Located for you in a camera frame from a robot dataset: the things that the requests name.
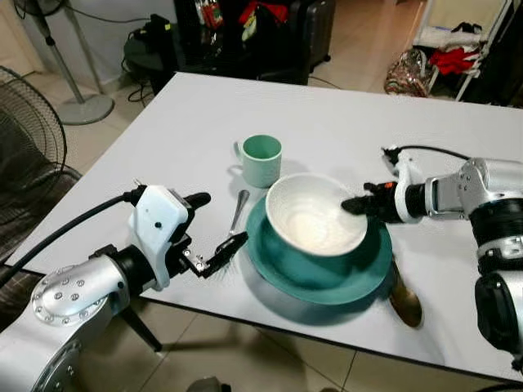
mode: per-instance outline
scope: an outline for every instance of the white bowl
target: white bowl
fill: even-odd
[[[351,195],[327,176],[286,176],[270,187],[266,212],[275,232],[289,245],[313,256],[341,256],[354,250],[367,232],[367,217],[345,212]]]

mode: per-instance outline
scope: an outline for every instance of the metal spoon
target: metal spoon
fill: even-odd
[[[243,189],[239,191],[238,202],[236,203],[235,216],[232,218],[232,224],[230,225],[229,233],[227,233],[227,238],[230,238],[236,234],[236,225],[238,224],[239,216],[242,213],[242,210],[244,209],[245,203],[247,202],[249,196],[250,193],[248,192],[248,190]],[[222,249],[226,244],[227,241],[225,241],[222,245],[217,247],[215,253],[218,253],[220,249]]]
[[[419,327],[423,318],[422,304],[418,296],[405,286],[394,255],[392,255],[392,268],[394,269],[396,282],[391,290],[389,301],[405,324],[412,328]]]

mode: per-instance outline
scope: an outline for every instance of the white bowl rim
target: white bowl rim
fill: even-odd
[[[346,255],[347,253],[350,253],[352,252],[353,250],[355,250],[364,240],[365,238],[365,235],[363,236],[363,238],[360,240],[360,242],[353,248],[351,249],[347,249],[343,252],[332,252],[332,253],[324,253],[324,252],[314,252],[314,251],[311,251],[310,249],[305,249],[303,246],[295,243],[292,239],[290,239],[288,237],[288,235],[286,233],[284,233],[281,229],[279,229],[277,227],[277,225],[274,224],[274,220],[273,218],[271,217],[271,213],[270,213],[270,195],[272,194],[272,192],[274,191],[275,187],[280,183],[280,182],[283,182],[283,181],[286,181],[286,180],[289,180],[291,178],[295,178],[295,177],[316,177],[316,178],[320,178],[322,180],[326,180],[328,182],[330,182],[331,184],[334,184],[336,185],[337,187],[339,187],[340,189],[344,189],[346,192],[347,192],[347,196],[350,195],[349,193],[349,189],[341,182],[341,181],[338,181],[330,176],[327,176],[325,174],[321,174],[321,173],[311,173],[311,172],[308,172],[308,171],[304,171],[304,172],[301,172],[301,173],[294,173],[294,174],[290,174],[290,175],[287,175],[287,176],[283,176],[281,177],[280,179],[278,179],[270,188],[269,188],[269,191],[267,192],[267,196],[266,196],[266,199],[265,199],[265,210],[266,210],[266,214],[267,214],[267,219],[269,220],[269,223],[270,225],[272,226],[272,228],[275,230],[275,232],[286,242],[288,243],[289,245],[295,247],[296,249],[298,249],[299,251],[301,252],[305,252],[309,255],[312,255],[312,256],[319,256],[319,257],[337,257],[337,256],[343,256],[343,255]],[[367,228],[365,228],[365,233],[367,232],[367,229],[368,229],[368,221],[365,220],[365,226],[367,226]]]

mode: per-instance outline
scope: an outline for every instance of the green mug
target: green mug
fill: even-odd
[[[268,135],[250,136],[234,144],[243,167],[244,179],[257,188],[268,188],[279,179],[281,143]]]

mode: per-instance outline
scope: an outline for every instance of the fan base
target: fan base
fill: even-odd
[[[114,101],[108,96],[84,96],[85,102],[67,100],[56,112],[64,125],[84,125],[96,123],[106,118],[113,110]]]

